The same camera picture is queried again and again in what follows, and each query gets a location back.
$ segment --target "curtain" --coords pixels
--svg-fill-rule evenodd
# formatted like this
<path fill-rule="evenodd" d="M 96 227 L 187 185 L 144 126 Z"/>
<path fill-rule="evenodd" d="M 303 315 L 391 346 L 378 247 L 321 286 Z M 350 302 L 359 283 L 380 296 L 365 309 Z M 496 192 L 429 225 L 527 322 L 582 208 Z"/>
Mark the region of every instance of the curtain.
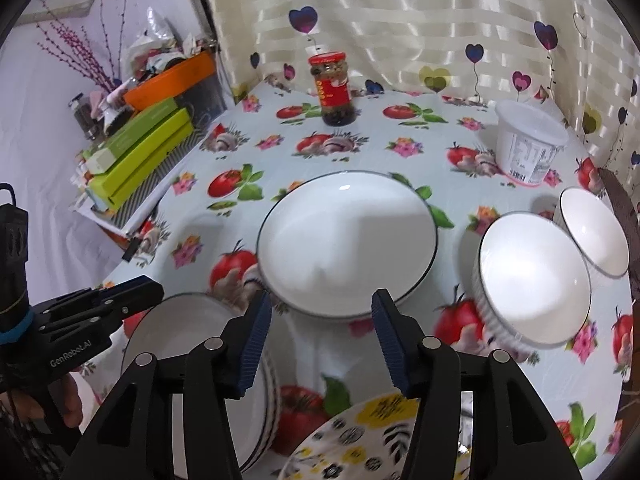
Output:
<path fill-rule="evenodd" d="M 640 56 L 607 0 L 209 1 L 236 97 L 269 74 L 313 93 L 307 59 L 330 50 L 369 91 L 549 95 L 596 165 L 640 200 Z"/>

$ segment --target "tablecloth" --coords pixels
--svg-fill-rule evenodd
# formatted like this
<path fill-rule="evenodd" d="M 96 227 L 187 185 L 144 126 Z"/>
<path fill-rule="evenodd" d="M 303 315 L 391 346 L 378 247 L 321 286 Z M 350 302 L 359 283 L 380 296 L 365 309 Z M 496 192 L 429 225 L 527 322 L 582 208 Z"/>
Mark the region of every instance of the tablecloth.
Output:
<path fill-rule="evenodd" d="M 562 120 L 543 88 L 530 103 Z M 481 235 L 501 214 L 524 210 L 551 218 L 569 186 L 583 186 L 608 203 L 573 131 L 544 182 L 532 188 L 514 184 L 495 165 L 492 107 L 438 94 L 359 92 L 356 121 L 331 128 L 317 104 L 315 97 L 268 78 L 223 114 L 145 225 L 138 253 L 104 285 L 146 274 L 164 285 L 167 296 L 207 292 L 242 312 L 260 280 L 258 230 L 279 199 L 334 171 L 389 174 L 427 201 L 438 226 L 433 267 L 401 311 L 458 350 L 509 350 L 556 420 L 583 478 L 596 478 L 619 446 L 615 418 L 632 341 L 628 278 L 594 291 L 588 322 L 565 348 L 533 354 L 515 352 L 488 333 L 471 288 Z M 321 236 L 322 219 L 308 230 Z M 388 392 L 392 383 L 370 319 L 315 319 L 282 303 L 275 311 L 267 345 L 281 384 L 290 386 L 285 406 L 296 396 L 317 397 L 322 405 L 283 416 L 274 447 L 286 453 L 329 417 Z M 112 348 L 84 367 L 99 397 L 118 379 L 130 330 L 128 324 L 115 333 Z M 283 463 L 270 454 L 246 475 L 266 478 Z"/>

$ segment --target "container label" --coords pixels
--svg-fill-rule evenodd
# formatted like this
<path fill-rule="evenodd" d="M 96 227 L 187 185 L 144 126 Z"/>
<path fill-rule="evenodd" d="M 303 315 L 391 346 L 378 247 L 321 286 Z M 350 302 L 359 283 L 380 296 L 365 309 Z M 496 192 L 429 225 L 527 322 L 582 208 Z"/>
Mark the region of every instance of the container label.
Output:
<path fill-rule="evenodd" d="M 558 149 L 523 136 L 511 137 L 509 176 L 523 184 L 539 184 L 549 171 Z"/>
<path fill-rule="evenodd" d="M 347 78 L 342 81 L 337 79 L 316 80 L 320 105 L 322 107 L 329 107 L 347 104 L 350 101 L 347 82 Z"/>

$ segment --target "metal screw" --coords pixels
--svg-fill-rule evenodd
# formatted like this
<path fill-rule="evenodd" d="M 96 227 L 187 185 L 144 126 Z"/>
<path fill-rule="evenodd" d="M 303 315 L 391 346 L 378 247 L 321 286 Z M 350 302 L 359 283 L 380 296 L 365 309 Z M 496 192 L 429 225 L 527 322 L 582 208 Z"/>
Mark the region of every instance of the metal screw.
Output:
<path fill-rule="evenodd" d="M 440 348 L 440 340 L 437 337 L 428 335 L 422 340 L 422 346 L 430 350 L 435 350 L 436 348 Z"/>
<path fill-rule="evenodd" d="M 146 366 L 152 360 L 153 360 L 153 356 L 151 354 L 149 354 L 148 352 L 144 352 L 142 354 L 139 354 L 138 357 L 136 357 L 136 364 L 138 366 Z"/>
<path fill-rule="evenodd" d="M 222 346 L 222 339 L 219 337 L 210 337 L 204 342 L 204 348 L 207 350 L 217 350 Z"/>
<path fill-rule="evenodd" d="M 499 363 L 506 363 L 511 359 L 511 356 L 504 350 L 496 350 L 493 354 L 494 359 Z"/>

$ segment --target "red jar lid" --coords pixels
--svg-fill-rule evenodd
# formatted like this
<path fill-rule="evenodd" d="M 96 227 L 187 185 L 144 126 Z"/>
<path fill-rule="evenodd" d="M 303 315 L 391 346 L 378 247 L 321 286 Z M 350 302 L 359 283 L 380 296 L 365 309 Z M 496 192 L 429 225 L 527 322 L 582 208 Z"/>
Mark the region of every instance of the red jar lid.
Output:
<path fill-rule="evenodd" d="M 325 54 L 317 54 L 309 58 L 309 65 L 320 65 L 324 63 L 335 63 L 347 57 L 344 52 L 326 52 Z"/>

